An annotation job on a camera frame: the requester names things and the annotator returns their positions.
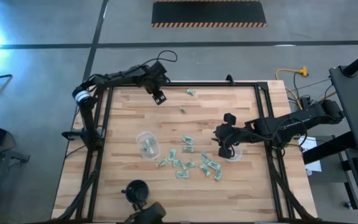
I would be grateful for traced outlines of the white paper sheet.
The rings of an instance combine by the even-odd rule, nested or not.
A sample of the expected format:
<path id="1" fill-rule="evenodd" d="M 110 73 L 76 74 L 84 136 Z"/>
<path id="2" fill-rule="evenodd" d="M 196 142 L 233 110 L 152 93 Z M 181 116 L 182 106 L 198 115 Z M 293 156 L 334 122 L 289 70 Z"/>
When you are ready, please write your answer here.
<path id="1" fill-rule="evenodd" d="M 304 152 L 309 151 L 310 149 L 316 147 L 317 141 L 316 141 L 316 138 L 314 138 L 314 137 L 305 138 L 304 136 L 301 136 L 298 139 L 298 144 L 300 146 L 300 151 L 302 153 L 304 153 Z M 314 172 L 322 171 L 320 161 L 315 161 L 310 164 L 306 164 L 305 169 L 306 169 L 307 176 L 311 176 Z"/>

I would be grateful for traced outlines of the black mug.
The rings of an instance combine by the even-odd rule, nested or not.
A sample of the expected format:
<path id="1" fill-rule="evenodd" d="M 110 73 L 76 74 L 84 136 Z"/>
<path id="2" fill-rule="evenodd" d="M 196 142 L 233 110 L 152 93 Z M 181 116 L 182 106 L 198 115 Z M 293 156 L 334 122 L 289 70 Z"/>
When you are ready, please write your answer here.
<path id="1" fill-rule="evenodd" d="M 127 187 L 121 190 L 126 199 L 132 203 L 143 203 L 149 196 L 149 187 L 143 180 L 133 180 Z"/>

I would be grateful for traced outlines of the black hazard-striped floor mat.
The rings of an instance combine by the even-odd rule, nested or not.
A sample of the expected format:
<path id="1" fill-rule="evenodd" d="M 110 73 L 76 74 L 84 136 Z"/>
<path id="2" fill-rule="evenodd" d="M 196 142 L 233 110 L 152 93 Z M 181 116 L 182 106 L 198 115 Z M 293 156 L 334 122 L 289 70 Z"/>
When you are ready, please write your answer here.
<path id="1" fill-rule="evenodd" d="M 153 28 L 267 27 L 259 0 L 155 0 Z"/>

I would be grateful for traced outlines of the black clamp bracket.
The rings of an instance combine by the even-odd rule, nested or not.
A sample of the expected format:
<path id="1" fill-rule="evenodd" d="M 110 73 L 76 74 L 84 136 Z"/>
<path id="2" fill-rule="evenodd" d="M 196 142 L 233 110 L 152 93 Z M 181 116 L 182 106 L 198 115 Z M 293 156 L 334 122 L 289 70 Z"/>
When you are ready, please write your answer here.
<path id="1" fill-rule="evenodd" d="M 82 138 L 82 131 L 65 131 L 62 136 L 69 141 Z"/>

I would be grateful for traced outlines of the black metal table frame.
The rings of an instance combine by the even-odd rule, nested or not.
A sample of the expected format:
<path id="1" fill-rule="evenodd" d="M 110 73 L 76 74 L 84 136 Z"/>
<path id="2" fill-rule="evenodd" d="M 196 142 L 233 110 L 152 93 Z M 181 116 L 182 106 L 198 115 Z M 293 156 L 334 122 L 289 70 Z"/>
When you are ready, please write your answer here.
<path id="1" fill-rule="evenodd" d="M 194 90 L 195 95 L 186 93 Z M 52 217 L 59 217 L 78 193 L 86 171 L 100 166 L 99 177 L 73 219 L 84 222 L 123 222 L 133 213 L 132 205 L 121 190 L 133 180 L 143 180 L 149 186 L 148 204 L 159 202 L 166 210 L 166 223 L 246 223 L 274 222 L 281 217 L 296 217 L 297 213 L 280 188 L 271 180 L 269 158 L 264 143 L 241 144 L 239 161 L 229 162 L 218 156 L 214 138 L 215 127 L 225 113 L 237 117 L 242 126 L 261 116 L 290 112 L 283 82 L 174 82 L 163 88 L 166 102 L 156 105 L 145 90 L 135 86 L 115 87 L 104 92 L 97 110 L 96 124 L 103 130 L 102 151 L 88 152 L 80 140 L 68 145 L 68 157 L 54 201 Z M 144 159 L 136 137 L 149 131 L 155 135 L 161 154 L 153 160 Z M 182 141 L 194 139 L 193 145 Z M 194 152 L 183 151 L 193 146 Z M 170 149 L 176 150 L 173 161 L 156 167 Z M 204 164 L 201 153 L 210 161 L 221 164 L 221 180 L 214 179 L 215 170 L 206 177 L 200 169 Z M 193 161 L 187 169 L 190 177 L 177 179 L 175 172 L 182 164 Z"/>

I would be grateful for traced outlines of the clear plastic bin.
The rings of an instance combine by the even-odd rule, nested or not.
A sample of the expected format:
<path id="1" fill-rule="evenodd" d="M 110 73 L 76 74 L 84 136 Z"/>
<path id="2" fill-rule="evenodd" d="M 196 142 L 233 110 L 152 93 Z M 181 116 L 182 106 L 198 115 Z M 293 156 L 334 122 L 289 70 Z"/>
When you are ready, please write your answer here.
<path id="1" fill-rule="evenodd" d="M 145 154 L 140 150 L 140 148 L 143 145 L 147 145 L 146 140 L 149 139 L 149 138 L 155 138 L 156 143 L 152 147 L 150 147 L 150 152 Z M 155 135 L 153 133 L 151 133 L 149 131 L 140 133 L 136 137 L 135 140 L 136 140 L 136 143 L 137 143 L 137 145 L 139 147 L 139 151 L 140 151 L 140 153 L 141 153 L 141 155 L 142 155 L 142 157 L 144 159 L 153 160 L 153 159 L 156 159 L 156 158 L 158 158 L 160 156 L 161 148 L 159 146 L 157 138 L 155 137 Z"/>

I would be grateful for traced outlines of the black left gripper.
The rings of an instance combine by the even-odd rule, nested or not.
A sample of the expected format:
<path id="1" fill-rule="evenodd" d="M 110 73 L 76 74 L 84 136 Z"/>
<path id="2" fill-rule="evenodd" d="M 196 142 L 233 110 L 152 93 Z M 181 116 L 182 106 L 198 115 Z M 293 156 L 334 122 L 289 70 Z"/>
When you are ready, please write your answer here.
<path id="1" fill-rule="evenodd" d="M 170 82 L 165 75 L 167 72 L 165 67 L 160 62 L 155 62 L 151 67 L 143 65 L 141 69 L 145 73 L 140 78 L 140 85 L 145 88 L 148 94 L 152 95 L 157 105 L 161 105 L 167 98 L 160 87 Z"/>

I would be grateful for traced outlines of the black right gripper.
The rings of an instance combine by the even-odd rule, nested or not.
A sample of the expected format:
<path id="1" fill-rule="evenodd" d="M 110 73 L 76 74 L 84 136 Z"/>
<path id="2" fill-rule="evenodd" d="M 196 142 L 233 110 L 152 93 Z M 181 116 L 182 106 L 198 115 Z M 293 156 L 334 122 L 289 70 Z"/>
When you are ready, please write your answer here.
<path id="1" fill-rule="evenodd" d="M 218 156 L 225 158 L 226 154 L 226 146 L 231 146 L 235 143 L 244 142 L 243 137 L 243 129 L 236 128 L 234 125 L 236 124 L 237 118 L 231 113 L 226 113 L 223 117 L 224 123 L 217 126 L 216 130 L 213 132 L 217 138 L 212 138 L 213 141 L 216 141 L 219 145 Z"/>

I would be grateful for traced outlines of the clear round plastic cup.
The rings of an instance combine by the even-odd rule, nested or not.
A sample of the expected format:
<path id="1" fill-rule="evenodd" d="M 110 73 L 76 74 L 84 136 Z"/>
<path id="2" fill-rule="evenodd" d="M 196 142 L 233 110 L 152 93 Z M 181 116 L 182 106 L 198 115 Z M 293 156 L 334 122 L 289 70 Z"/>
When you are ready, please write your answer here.
<path id="1" fill-rule="evenodd" d="M 237 142 L 225 148 L 227 156 L 224 158 L 229 162 L 239 161 L 243 154 L 243 147 Z"/>

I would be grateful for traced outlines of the black stand beam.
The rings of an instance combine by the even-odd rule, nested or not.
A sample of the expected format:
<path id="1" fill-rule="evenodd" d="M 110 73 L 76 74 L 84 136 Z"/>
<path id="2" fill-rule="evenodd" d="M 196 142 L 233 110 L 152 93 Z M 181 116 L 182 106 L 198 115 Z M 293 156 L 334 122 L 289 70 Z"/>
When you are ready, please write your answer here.
<path id="1" fill-rule="evenodd" d="M 357 149 L 353 134 L 349 131 L 329 141 L 316 140 L 319 145 L 303 153 L 304 164 L 319 161 L 325 157 L 345 151 L 346 149 Z"/>

